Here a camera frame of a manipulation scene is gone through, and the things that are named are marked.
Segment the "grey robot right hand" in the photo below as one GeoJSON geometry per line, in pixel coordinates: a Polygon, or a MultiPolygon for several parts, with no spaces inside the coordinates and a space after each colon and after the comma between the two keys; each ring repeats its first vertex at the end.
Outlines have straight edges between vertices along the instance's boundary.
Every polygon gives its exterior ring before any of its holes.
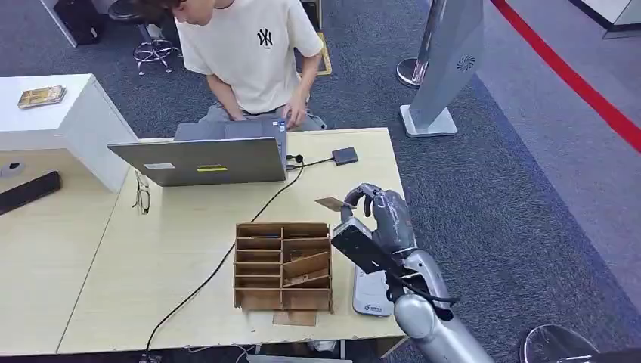
{"type": "Polygon", "coordinates": [[[373,236],[377,245],[387,253],[401,258],[417,249],[409,207],[397,191],[383,190],[370,183],[361,183],[348,192],[343,202],[357,206],[362,197],[364,215],[373,216],[376,221],[373,236]]]}

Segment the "person's left hand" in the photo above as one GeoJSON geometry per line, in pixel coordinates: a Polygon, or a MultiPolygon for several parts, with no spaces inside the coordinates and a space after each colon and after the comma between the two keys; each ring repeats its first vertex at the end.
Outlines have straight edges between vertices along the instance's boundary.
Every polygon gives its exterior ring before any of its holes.
{"type": "Polygon", "coordinates": [[[290,101],[283,106],[282,117],[286,121],[288,130],[294,130],[300,127],[307,116],[306,97],[293,95],[290,101]]]}

